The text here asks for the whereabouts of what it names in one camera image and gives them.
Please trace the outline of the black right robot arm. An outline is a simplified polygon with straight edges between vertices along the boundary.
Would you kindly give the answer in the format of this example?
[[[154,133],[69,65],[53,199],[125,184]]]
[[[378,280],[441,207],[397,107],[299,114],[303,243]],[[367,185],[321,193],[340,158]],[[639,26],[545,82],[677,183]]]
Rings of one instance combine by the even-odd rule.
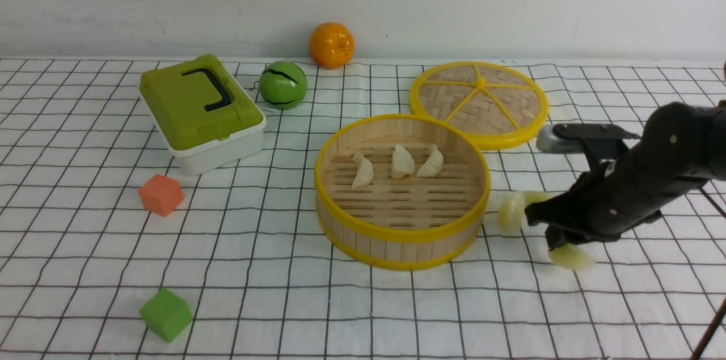
[[[589,171],[568,190],[524,209],[529,226],[544,224],[551,251],[567,244],[615,242],[662,217],[661,208],[724,181],[724,103],[673,102],[658,107],[638,135],[613,124],[544,126],[542,153],[584,154]]]

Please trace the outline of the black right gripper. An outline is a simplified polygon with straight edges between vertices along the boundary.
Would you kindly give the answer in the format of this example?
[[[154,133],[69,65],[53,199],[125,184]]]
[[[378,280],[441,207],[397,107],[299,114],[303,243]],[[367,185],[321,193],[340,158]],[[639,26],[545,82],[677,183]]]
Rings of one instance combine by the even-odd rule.
[[[612,163],[581,175],[567,192],[525,208],[530,226],[546,224],[550,249],[614,242],[661,218],[661,208],[706,182],[699,146],[642,140]]]

